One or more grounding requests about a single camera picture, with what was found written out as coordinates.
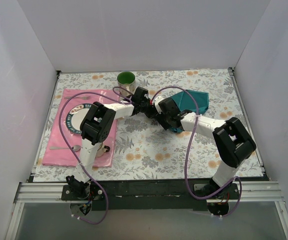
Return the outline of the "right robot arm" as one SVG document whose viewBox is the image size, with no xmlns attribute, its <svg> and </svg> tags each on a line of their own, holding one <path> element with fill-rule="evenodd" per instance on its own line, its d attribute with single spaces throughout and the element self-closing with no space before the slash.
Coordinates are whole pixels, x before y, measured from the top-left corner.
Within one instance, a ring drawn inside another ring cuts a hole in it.
<svg viewBox="0 0 288 240">
<path fill-rule="evenodd" d="M 168 97 L 158 97 L 152 105 L 162 114 L 167 126 L 191 132 L 184 163 L 184 179 L 188 192 L 197 200 L 210 197 L 223 198 L 228 193 L 228 185 L 237 179 L 235 175 L 241 164 L 256 150 L 256 144 L 241 121 L 232 117 L 220 120 L 198 115 L 190 110 L 180 111 L 175 101 Z M 200 134 L 215 141 L 222 160 L 216 173 L 201 190 L 194 194 L 188 183 L 188 157 L 194 134 Z"/>
</svg>

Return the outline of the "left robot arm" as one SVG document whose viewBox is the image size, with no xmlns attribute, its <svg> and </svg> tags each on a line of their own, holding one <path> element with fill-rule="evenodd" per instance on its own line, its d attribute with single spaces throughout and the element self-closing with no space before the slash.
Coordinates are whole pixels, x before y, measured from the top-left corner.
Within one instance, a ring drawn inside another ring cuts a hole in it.
<svg viewBox="0 0 288 240">
<path fill-rule="evenodd" d="M 137 87 L 129 99 L 121 102 L 102 104 L 94 102 L 80 124 L 82 146 L 78 164 L 73 175 L 66 177 L 71 192 L 79 200 L 85 200 L 90 194 L 87 181 L 91 178 L 87 175 L 87 168 L 92 167 L 100 145 L 108 137 L 113 122 L 123 117 L 134 116 L 145 112 L 151 107 L 148 98 L 148 90 Z"/>
</svg>

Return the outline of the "teal cloth napkin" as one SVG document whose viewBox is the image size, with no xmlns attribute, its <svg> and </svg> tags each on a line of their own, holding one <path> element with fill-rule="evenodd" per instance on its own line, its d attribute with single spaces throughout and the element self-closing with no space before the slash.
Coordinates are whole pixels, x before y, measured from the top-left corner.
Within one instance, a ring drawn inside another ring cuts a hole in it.
<svg viewBox="0 0 288 240">
<path fill-rule="evenodd" d="M 176 104 L 179 112 L 198 113 L 203 115 L 209 108 L 209 96 L 207 92 L 186 90 L 178 92 L 170 97 Z"/>
</svg>

